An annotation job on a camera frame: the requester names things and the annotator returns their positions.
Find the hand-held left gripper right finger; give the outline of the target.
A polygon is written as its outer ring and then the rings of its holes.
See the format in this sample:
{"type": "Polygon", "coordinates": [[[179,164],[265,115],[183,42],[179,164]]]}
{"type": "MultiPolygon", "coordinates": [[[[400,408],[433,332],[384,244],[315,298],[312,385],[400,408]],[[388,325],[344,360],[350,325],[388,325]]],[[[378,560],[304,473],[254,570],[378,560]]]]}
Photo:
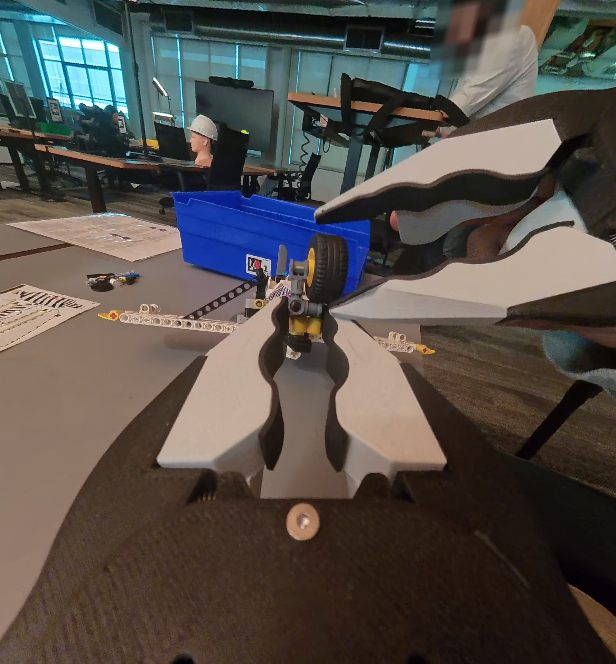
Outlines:
{"type": "Polygon", "coordinates": [[[346,477],[442,471],[446,457],[398,359],[349,320],[325,318],[326,369],[334,382],[327,458],[346,477]]]}

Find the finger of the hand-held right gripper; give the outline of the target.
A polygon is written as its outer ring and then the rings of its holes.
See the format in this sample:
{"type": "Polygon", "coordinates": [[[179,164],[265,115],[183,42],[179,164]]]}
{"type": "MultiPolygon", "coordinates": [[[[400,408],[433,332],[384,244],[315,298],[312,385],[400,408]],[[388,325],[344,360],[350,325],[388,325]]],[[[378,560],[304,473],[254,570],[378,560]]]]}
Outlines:
{"type": "Polygon", "coordinates": [[[500,258],[383,279],[329,307],[339,320],[420,325],[545,321],[616,327],[616,248],[571,227],[537,231],[500,258]]]}
{"type": "Polygon", "coordinates": [[[404,245],[429,244],[476,214],[529,200],[554,155],[580,133],[546,118],[445,139],[322,205],[315,222],[396,212],[404,245]]]}

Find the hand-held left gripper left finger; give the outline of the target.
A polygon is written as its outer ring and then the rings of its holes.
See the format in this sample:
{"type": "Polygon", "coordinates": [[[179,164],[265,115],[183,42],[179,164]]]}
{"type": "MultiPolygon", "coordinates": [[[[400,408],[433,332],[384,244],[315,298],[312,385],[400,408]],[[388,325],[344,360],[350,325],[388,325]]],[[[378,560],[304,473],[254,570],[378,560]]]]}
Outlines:
{"type": "Polygon", "coordinates": [[[274,469],[284,423],[273,378],[285,360],[285,299],[275,298],[204,357],[157,456],[163,468],[274,469]]]}

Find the zebra striped lego aircraft model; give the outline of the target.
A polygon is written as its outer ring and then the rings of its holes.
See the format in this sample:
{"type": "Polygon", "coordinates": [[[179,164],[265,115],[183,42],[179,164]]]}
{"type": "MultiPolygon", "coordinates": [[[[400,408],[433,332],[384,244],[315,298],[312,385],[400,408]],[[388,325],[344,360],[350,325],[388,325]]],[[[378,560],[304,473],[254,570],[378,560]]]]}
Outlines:
{"type": "Polygon", "coordinates": [[[258,311],[275,299],[286,299],[289,311],[286,356],[297,360],[311,350],[312,343],[323,343],[321,335],[324,307],[310,302],[307,297],[309,281],[314,276],[315,253],[309,251],[306,261],[287,260],[287,249],[279,246],[278,261],[286,270],[276,275],[265,272],[260,259],[253,260],[254,276],[231,289],[212,302],[185,315],[161,314],[158,305],[142,304],[138,311],[111,310],[98,313],[104,320],[134,325],[193,329],[210,333],[230,334],[250,320],[258,311]],[[233,321],[207,318],[223,304],[255,289],[255,297],[246,299],[245,311],[233,321]]]}

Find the black lego wheel yellow hub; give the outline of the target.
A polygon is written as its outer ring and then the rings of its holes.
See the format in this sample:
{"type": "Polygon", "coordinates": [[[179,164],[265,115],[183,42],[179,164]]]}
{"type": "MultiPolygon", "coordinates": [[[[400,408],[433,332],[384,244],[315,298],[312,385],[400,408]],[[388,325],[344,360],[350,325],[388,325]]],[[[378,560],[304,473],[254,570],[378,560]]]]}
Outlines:
{"type": "Polygon", "coordinates": [[[348,273],[346,240],[337,235],[315,234],[307,254],[309,275],[306,295],[310,301],[329,305],[344,292],[348,273]]]}

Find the small lego parts cluster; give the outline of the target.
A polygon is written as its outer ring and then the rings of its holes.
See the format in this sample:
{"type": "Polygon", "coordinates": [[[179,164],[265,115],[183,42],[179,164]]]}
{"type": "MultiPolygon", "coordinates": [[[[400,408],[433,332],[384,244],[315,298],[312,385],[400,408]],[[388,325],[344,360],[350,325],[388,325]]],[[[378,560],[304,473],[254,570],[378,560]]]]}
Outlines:
{"type": "Polygon", "coordinates": [[[94,292],[110,292],[116,287],[132,285],[136,283],[139,278],[140,274],[135,271],[127,271],[119,274],[89,274],[86,278],[86,285],[94,292]]]}

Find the person's right hand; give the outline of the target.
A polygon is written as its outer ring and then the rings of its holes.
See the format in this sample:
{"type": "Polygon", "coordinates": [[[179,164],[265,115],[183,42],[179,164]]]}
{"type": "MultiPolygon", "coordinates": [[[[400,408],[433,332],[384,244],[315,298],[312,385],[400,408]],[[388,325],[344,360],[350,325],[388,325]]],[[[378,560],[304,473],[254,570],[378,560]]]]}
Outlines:
{"type": "Polygon", "coordinates": [[[459,224],[456,228],[470,229],[465,243],[467,260],[489,260],[495,258],[515,226],[529,212],[517,209],[506,214],[473,219],[459,224]]]}

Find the black metal leg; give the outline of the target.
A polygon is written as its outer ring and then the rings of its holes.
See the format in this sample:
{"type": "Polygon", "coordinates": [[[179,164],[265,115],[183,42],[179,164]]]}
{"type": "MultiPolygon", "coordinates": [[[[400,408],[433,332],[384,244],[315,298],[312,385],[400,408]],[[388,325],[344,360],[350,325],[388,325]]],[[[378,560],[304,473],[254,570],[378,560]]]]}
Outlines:
{"type": "Polygon", "coordinates": [[[523,460],[531,460],[575,411],[602,391],[601,386],[593,383],[584,380],[575,381],[514,455],[523,460]]]}

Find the wooden top standing desk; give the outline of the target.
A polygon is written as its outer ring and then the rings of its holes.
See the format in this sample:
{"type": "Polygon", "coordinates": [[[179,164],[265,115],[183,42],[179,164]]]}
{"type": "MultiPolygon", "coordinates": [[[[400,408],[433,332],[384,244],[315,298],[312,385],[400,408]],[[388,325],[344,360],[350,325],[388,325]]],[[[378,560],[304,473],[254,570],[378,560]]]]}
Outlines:
{"type": "Polygon", "coordinates": [[[375,112],[381,109],[381,105],[353,102],[353,125],[348,127],[342,122],[340,98],[291,93],[287,99],[309,117],[319,118],[325,116],[333,125],[332,136],[335,134],[344,134],[348,137],[348,151],[340,193],[345,193],[356,185],[362,150],[365,144],[371,145],[365,179],[373,176],[379,150],[384,146],[384,142],[379,137],[380,131],[392,129],[396,126],[416,127],[418,131],[423,131],[427,128],[431,131],[446,118],[445,113],[442,112],[399,108],[388,118],[385,127],[371,129],[368,127],[368,124],[375,112]]]}

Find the blue plastic bin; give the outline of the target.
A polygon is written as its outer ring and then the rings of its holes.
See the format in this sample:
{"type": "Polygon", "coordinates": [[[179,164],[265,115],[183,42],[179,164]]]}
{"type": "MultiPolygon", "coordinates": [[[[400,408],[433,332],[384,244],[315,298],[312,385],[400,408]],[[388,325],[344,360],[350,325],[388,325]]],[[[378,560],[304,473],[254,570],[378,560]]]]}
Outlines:
{"type": "Polygon", "coordinates": [[[303,260],[314,234],[343,237],[348,248],[348,273],[344,292],[350,293],[364,275],[370,248],[370,222],[320,226],[315,209],[276,198],[238,191],[173,193],[183,258],[189,264],[240,278],[255,275],[259,262],[265,273],[275,276],[279,246],[288,259],[303,260]]]}

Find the large black screen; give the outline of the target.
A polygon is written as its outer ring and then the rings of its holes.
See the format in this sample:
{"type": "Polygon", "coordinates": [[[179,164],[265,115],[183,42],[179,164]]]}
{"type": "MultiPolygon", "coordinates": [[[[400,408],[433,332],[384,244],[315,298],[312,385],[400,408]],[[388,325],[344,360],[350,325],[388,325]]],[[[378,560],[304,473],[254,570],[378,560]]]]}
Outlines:
{"type": "Polygon", "coordinates": [[[195,81],[196,111],[216,125],[249,134],[249,150],[267,152],[271,143],[272,90],[254,87],[253,81],[213,76],[195,81]]]}

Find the printed paper sheet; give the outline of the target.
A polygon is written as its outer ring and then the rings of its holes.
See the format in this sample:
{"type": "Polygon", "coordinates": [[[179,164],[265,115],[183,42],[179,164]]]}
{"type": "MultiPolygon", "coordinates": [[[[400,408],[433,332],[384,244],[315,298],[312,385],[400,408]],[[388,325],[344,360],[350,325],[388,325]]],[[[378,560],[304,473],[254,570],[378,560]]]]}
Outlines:
{"type": "Polygon", "coordinates": [[[31,220],[10,226],[129,262],[181,249],[177,228],[119,213],[31,220]]]}

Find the mannequin head with hard hat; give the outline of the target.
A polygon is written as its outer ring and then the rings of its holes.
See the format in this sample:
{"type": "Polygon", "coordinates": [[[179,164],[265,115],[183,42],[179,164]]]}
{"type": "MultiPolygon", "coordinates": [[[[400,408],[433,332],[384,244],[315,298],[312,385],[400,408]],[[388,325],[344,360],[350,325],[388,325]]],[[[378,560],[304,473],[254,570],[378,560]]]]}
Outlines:
{"type": "Polygon", "coordinates": [[[204,115],[196,116],[190,127],[190,150],[195,155],[195,164],[209,168],[213,160],[213,144],[218,141],[216,124],[204,115]]]}

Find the row of wooden desks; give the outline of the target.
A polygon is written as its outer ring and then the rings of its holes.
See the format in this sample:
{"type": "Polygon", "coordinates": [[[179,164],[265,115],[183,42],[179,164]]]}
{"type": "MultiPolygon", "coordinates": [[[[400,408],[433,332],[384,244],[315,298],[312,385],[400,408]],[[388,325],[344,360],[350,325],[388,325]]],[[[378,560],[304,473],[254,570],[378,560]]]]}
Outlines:
{"type": "Polygon", "coordinates": [[[205,166],[196,165],[194,162],[186,162],[175,159],[161,158],[159,161],[144,161],[140,159],[120,159],[116,157],[100,156],[84,153],[51,145],[50,139],[63,139],[63,136],[47,134],[43,132],[27,131],[0,127],[0,142],[6,148],[16,149],[19,152],[30,151],[31,159],[37,171],[39,185],[45,195],[51,195],[52,191],[48,183],[45,171],[45,162],[50,157],[58,157],[68,164],[75,165],[85,170],[86,183],[89,200],[93,213],[105,213],[107,211],[102,186],[97,172],[105,169],[115,170],[142,170],[158,171],[173,170],[179,173],[181,190],[184,189],[184,173],[207,173],[209,169],[205,166]]]}

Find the black strapped bag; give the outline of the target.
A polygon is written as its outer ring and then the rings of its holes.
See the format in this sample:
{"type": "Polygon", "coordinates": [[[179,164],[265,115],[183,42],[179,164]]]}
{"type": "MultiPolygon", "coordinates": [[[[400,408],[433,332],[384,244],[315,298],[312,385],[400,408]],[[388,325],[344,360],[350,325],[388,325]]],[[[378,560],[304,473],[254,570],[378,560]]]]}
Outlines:
{"type": "Polygon", "coordinates": [[[340,111],[342,122],[348,127],[353,125],[353,102],[381,105],[368,124],[371,129],[385,127],[388,118],[399,108],[445,113],[447,123],[456,128],[469,123],[469,116],[443,95],[430,98],[376,81],[351,79],[343,73],[340,78],[340,111]]]}

